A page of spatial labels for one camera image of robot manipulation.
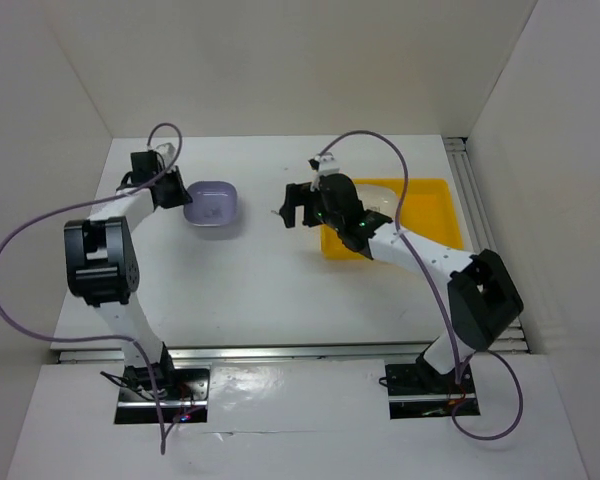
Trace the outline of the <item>cream panda plate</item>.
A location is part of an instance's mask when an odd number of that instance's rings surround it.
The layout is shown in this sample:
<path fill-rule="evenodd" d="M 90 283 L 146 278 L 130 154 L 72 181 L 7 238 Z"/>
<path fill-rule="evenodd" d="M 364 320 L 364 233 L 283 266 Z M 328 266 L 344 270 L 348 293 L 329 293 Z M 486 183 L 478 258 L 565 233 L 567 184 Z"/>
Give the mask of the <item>cream panda plate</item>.
<path fill-rule="evenodd" d="M 372 210 L 390 218 L 395 217 L 399 198 L 393 190 L 366 183 L 357 184 L 356 190 L 366 210 Z"/>

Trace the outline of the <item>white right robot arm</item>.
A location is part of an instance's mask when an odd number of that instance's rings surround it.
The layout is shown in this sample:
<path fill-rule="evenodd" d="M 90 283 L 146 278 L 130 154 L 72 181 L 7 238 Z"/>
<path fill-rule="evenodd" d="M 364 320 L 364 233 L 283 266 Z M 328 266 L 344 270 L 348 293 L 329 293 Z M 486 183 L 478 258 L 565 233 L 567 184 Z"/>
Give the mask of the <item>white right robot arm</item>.
<path fill-rule="evenodd" d="M 523 300 L 501 257 L 484 249 L 471 253 L 444 246 L 364 207 L 354 182 L 344 174 L 316 182 L 291 183 L 279 210 L 284 224 L 325 225 L 350 251 L 369 260 L 420 274 L 441 310 L 445 331 L 416 360 L 416 379 L 428 392 L 440 391 L 477 352 L 487 351 L 522 313 Z"/>

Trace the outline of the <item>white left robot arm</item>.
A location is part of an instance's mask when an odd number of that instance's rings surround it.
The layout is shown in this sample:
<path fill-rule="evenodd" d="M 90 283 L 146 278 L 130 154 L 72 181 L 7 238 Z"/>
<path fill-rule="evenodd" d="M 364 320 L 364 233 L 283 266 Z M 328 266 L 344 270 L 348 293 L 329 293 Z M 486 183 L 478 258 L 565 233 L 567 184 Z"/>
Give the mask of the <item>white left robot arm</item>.
<path fill-rule="evenodd" d="M 165 343 L 152 330 L 136 292 L 140 269 L 132 233 L 156 211 L 192 202 L 171 143 L 131 154 L 114 199 L 83 220 L 64 226 L 68 288 L 106 323 L 121 343 L 124 381 L 156 399 L 169 397 L 179 383 Z"/>

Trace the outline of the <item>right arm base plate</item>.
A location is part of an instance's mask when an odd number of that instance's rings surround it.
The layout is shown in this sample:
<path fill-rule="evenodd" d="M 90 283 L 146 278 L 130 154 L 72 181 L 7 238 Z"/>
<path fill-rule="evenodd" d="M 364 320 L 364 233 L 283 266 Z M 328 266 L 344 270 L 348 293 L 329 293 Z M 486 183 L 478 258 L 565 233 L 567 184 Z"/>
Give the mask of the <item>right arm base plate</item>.
<path fill-rule="evenodd" d="M 391 420 L 479 416 L 480 407 L 472 370 L 464 368 L 461 383 L 455 383 L 454 371 L 447 375 L 422 371 L 416 363 L 386 364 L 378 379 L 388 396 Z"/>

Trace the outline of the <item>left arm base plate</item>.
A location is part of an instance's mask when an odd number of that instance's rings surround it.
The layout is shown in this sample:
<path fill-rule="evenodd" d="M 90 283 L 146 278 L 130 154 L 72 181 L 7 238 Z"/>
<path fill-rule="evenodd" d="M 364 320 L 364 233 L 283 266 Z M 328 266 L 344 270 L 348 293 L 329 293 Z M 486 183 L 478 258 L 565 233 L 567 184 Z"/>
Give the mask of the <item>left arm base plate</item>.
<path fill-rule="evenodd" d="M 157 424 L 158 417 L 151 389 L 134 385 L 125 376 L 100 371 L 100 375 L 118 388 L 114 416 L 116 425 Z M 158 399 L 166 425 L 206 423 L 211 370 L 208 366 L 177 368 L 176 383 L 161 387 Z"/>

